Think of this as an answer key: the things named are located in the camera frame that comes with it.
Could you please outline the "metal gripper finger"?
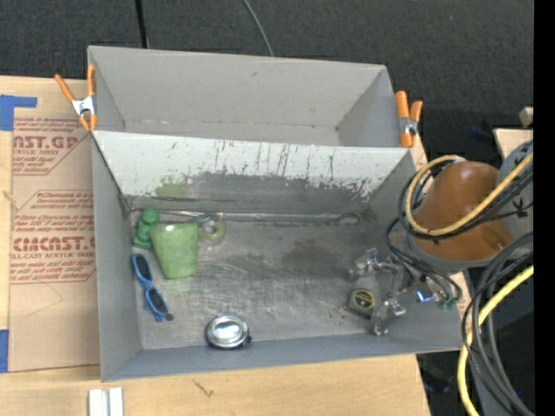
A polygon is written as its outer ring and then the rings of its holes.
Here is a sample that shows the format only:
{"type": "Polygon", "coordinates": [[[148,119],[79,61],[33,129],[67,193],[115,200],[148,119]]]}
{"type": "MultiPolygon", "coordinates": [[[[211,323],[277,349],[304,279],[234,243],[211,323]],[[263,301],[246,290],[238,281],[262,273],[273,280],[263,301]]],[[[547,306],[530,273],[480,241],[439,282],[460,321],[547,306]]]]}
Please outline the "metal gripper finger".
{"type": "Polygon", "coordinates": [[[384,269],[385,263],[379,258],[378,250],[370,248],[355,258],[352,266],[348,269],[348,278],[350,281],[356,281],[384,269]]]}
{"type": "Polygon", "coordinates": [[[370,318],[369,331],[373,335],[388,333],[388,324],[392,319],[405,316],[407,310],[397,301],[388,299],[378,306],[370,318]]]}

